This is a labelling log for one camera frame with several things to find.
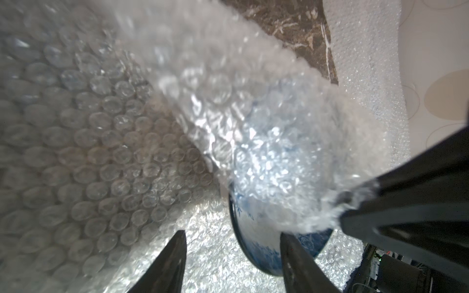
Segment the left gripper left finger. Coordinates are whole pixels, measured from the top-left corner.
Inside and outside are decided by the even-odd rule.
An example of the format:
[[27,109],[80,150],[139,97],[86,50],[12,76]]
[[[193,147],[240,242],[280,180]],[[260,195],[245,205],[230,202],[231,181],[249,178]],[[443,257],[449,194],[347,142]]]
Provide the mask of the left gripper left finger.
[[178,230],[129,293],[180,293],[187,257],[186,233]]

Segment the blue white patterned bowl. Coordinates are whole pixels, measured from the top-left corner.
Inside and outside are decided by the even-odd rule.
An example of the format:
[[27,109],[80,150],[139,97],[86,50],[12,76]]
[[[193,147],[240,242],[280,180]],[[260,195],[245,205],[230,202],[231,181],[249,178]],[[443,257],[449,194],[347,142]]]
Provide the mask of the blue white patterned bowl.
[[234,235],[246,258],[260,271],[272,276],[282,274],[280,235],[293,234],[312,257],[317,257],[328,243],[333,230],[299,233],[292,210],[245,197],[228,185],[228,206]]

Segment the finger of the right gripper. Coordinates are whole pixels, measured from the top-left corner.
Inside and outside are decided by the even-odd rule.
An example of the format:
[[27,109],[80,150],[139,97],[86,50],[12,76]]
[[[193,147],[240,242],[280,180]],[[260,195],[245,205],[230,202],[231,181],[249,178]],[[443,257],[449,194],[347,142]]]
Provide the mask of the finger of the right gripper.
[[469,273],[469,129],[377,179],[377,197],[340,218],[343,232],[445,273]]

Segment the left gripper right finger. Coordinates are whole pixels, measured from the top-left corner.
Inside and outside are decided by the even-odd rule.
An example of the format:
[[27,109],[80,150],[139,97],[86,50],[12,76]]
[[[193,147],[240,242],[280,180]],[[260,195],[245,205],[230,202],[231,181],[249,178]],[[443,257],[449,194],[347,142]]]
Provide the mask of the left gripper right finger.
[[293,235],[280,235],[280,254],[286,293],[340,293]]

